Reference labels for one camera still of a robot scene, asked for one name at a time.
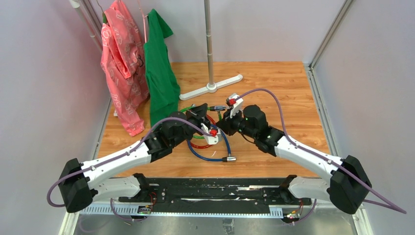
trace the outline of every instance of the white wall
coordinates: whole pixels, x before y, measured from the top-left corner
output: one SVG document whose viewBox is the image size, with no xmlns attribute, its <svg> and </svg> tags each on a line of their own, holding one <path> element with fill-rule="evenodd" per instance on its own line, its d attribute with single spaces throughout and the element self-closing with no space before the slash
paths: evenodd
<svg viewBox="0 0 415 235">
<path fill-rule="evenodd" d="M 366 205 L 376 235 L 415 229 L 414 12 L 413 0 L 356 0 L 315 70 L 340 154 L 408 211 Z"/>
<path fill-rule="evenodd" d="M 98 15 L 101 9 L 90 0 Z M 113 0 L 99 0 L 107 9 Z M 137 0 L 124 0 L 142 31 Z M 214 61 L 310 62 L 344 0 L 211 0 Z M 172 28 L 171 61 L 207 61 L 203 0 L 141 0 Z"/>
<path fill-rule="evenodd" d="M 66 0 L 4 1 L 0 21 L 0 234 L 54 235 L 46 192 L 92 157 L 109 102 L 100 53 Z"/>
</svg>

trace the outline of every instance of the green shirt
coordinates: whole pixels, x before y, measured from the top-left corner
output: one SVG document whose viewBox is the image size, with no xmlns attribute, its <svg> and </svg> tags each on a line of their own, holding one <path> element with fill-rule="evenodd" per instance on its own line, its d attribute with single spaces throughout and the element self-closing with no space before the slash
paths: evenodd
<svg viewBox="0 0 415 235">
<path fill-rule="evenodd" d="M 173 31 L 154 9 L 148 13 L 148 30 L 148 41 L 144 44 L 145 78 L 150 92 L 150 123 L 153 126 L 178 110 L 180 87 L 164 43 Z"/>
</svg>

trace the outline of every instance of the silver metal cylinder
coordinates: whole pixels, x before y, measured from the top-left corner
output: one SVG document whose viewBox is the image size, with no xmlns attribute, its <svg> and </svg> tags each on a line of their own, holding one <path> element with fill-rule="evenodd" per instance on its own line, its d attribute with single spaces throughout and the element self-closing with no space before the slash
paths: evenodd
<svg viewBox="0 0 415 235">
<path fill-rule="evenodd" d="M 205 0 L 205 22 L 206 22 L 206 42 L 207 42 L 207 68 L 209 71 L 209 85 L 213 86 L 213 54 L 212 54 L 212 35 L 210 33 L 210 1 Z"/>
</svg>

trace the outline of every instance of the blue cable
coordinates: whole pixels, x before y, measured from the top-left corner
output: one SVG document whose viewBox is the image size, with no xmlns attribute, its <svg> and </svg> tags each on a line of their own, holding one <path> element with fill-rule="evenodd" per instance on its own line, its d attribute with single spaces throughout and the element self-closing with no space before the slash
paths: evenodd
<svg viewBox="0 0 415 235">
<path fill-rule="evenodd" d="M 228 149 L 228 156 L 231 155 L 231 146 L 229 145 L 228 139 L 226 138 L 226 135 L 223 133 L 223 131 L 221 131 L 222 137 L 225 141 L 226 144 L 226 148 Z M 203 156 L 201 156 L 200 154 L 196 153 L 196 151 L 194 151 L 194 149 L 192 148 L 192 145 L 190 145 L 190 141 L 187 141 L 187 146 L 189 146 L 190 151 L 198 158 L 205 160 L 205 161 L 209 161 L 209 162 L 223 162 L 222 158 L 205 158 Z"/>
</svg>

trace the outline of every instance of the wooden tabletop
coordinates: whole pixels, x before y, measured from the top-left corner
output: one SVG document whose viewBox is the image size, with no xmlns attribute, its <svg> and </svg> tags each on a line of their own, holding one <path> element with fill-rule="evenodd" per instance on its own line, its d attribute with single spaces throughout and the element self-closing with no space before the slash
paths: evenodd
<svg viewBox="0 0 415 235">
<path fill-rule="evenodd" d="M 172 63 L 182 93 L 205 86 L 208 82 L 207 63 Z M 243 80 L 231 86 L 221 88 L 212 94 L 180 101 L 179 107 L 191 104 L 225 105 L 226 98 L 232 93 L 242 94 L 254 88 L 271 90 L 280 100 L 287 131 L 298 141 L 317 150 L 328 153 L 324 133 L 320 123 L 312 93 L 301 62 L 216 62 L 214 63 L 215 81 L 221 81 L 238 74 Z M 278 108 L 272 97 L 265 92 L 255 92 L 244 97 L 244 106 L 256 104 L 267 116 L 269 125 L 281 128 Z M 130 137 L 114 117 L 114 107 L 108 117 L 106 129 L 98 157 L 114 153 L 143 137 L 150 129 L 150 102 L 146 101 L 137 109 L 140 118 L 144 119 L 146 130 Z M 209 112 L 216 121 L 215 112 Z M 173 153 L 151 164 L 131 168 L 118 176 L 130 176 L 143 173 L 146 177 L 286 177 L 289 174 L 313 177 L 313 172 L 291 162 L 264 154 L 254 144 L 246 142 L 240 134 L 228 137 L 232 155 L 236 162 L 206 162 L 195 157 L 186 142 L 173 149 Z M 195 144 L 204 145 L 204 140 L 192 140 Z M 222 158 L 227 156 L 224 142 L 208 149 L 196 149 L 205 157 Z"/>
</svg>

